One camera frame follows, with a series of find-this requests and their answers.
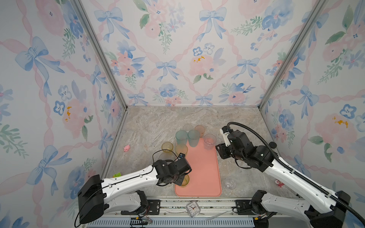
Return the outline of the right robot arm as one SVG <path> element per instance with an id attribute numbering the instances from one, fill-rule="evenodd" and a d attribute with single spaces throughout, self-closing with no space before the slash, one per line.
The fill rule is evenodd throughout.
<path id="1" fill-rule="evenodd" d="M 276 152 L 276 143 L 255 146 L 244 132 L 228 126 L 220 129 L 224 142 L 216 145 L 222 159 L 243 161 L 247 169 L 257 169 L 282 182 L 299 195 L 299 199 L 284 198 L 267 191 L 258 190 L 245 210 L 269 219 L 281 213 L 303 220 L 313 228 L 341 228 L 346 217 L 350 196 L 343 191 L 326 189 L 303 176 L 285 162 Z"/>

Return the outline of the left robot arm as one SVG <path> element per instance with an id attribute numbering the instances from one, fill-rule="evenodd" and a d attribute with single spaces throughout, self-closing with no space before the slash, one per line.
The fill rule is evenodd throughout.
<path id="1" fill-rule="evenodd" d="M 109 212 L 144 213 L 148 200 L 142 188 L 181 186 L 191 171 L 185 154 L 179 154 L 174 160 L 156 160 L 146 168 L 120 177 L 102 179 L 94 175 L 78 192 L 79 212 L 74 226 L 90 223 Z"/>

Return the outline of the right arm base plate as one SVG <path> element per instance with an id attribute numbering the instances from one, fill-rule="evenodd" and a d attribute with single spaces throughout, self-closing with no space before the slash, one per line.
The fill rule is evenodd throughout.
<path id="1" fill-rule="evenodd" d="M 238 215 L 255 215 L 258 217 L 274 216 L 277 214 L 276 212 L 267 211 L 263 207 L 261 199 L 238 199 L 235 201 L 235 206 L 232 208 L 232 212 Z"/>

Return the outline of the clear textured cup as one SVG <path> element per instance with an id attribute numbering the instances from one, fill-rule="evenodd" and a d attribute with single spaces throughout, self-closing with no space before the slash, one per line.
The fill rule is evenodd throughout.
<path id="1" fill-rule="evenodd" d="M 216 145 L 216 137 L 212 134 L 207 134 L 203 137 L 203 145 L 206 150 L 211 150 Z"/>

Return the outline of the tall teal textured cup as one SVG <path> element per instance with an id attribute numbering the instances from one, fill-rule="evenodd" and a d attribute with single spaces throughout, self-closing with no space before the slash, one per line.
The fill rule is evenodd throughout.
<path id="1" fill-rule="evenodd" d="M 188 133 L 184 130 L 180 130 L 175 134 L 177 145 L 186 145 L 188 141 Z"/>

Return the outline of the yellow glass cup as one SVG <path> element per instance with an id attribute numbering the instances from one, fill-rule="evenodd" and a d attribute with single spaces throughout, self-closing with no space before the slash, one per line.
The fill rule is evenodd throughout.
<path id="1" fill-rule="evenodd" d="M 173 152 L 174 145 L 171 142 L 164 142 L 161 146 L 161 149 L 164 153 Z"/>

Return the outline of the orange textured cup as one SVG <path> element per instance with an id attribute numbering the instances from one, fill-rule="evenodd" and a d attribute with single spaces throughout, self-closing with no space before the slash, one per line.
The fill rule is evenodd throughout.
<path id="1" fill-rule="evenodd" d="M 194 129 L 199 132 L 200 138 L 204 137 L 205 127 L 203 125 L 197 125 Z"/>

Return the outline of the yellow-green textured cup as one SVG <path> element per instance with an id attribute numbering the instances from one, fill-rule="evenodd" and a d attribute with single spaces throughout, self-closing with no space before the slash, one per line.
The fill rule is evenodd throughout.
<path id="1" fill-rule="evenodd" d="M 180 154 L 187 155 L 188 154 L 188 147 L 185 144 L 178 144 L 175 148 L 176 155 L 179 156 Z"/>

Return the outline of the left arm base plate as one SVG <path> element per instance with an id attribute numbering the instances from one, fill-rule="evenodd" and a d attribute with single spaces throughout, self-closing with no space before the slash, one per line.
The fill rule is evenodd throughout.
<path id="1" fill-rule="evenodd" d="M 135 211 L 121 211 L 121 215 L 159 215 L 161 209 L 161 200 L 159 199 L 148 199 L 147 203 L 142 205 Z"/>

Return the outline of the green glass cup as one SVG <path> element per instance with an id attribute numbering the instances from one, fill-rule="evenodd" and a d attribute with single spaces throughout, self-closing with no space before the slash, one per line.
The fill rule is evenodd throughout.
<path id="1" fill-rule="evenodd" d="M 185 187 L 186 185 L 188 185 L 189 181 L 190 181 L 190 177 L 187 174 L 187 175 L 184 176 L 184 179 L 182 181 L 181 187 Z"/>

